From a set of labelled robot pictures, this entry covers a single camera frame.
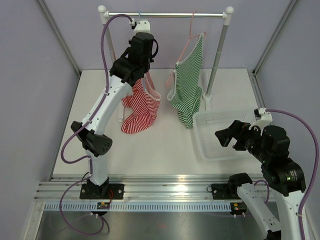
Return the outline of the red striped tank top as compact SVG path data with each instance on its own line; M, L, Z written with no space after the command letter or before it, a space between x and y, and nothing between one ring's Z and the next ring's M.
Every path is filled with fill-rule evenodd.
M148 129L158 115L161 94L156 91L149 72L136 81L132 94L122 99L122 105L130 108L132 113L125 119L121 131L125 134L135 134Z

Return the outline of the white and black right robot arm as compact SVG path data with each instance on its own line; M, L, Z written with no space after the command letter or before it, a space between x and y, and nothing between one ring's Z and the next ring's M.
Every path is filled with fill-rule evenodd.
M228 128L215 132L222 147L236 140L233 149L248 151L261 163L261 172L272 189L279 218L276 219L258 196L247 173L231 175L227 193L240 198L250 210L266 240L308 240L310 234L302 206L306 192L302 168L289 158L290 139L286 131L274 125L263 129L235 120Z

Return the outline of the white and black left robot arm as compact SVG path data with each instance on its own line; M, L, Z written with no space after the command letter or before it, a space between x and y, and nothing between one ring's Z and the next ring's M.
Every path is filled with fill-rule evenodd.
M138 32L129 41L129 47L106 73L109 84L105 87L91 112L80 122L71 124L72 131L89 156L90 176L81 187L80 199L107 199L119 189L109 183L107 152L113 141L104 134L107 124L125 95L150 69L157 51L157 41L147 32Z

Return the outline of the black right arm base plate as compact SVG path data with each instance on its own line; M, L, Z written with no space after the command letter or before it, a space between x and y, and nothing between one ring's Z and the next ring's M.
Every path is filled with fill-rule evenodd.
M206 187L214 200L240 200L235 193L232 193L227 183L213 183Z

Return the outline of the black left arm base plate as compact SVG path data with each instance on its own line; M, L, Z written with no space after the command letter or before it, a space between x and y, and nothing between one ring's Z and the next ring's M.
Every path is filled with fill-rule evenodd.
M82 200L122 200L124 198L124 185L108 183L107 185L82 184L79 198Z

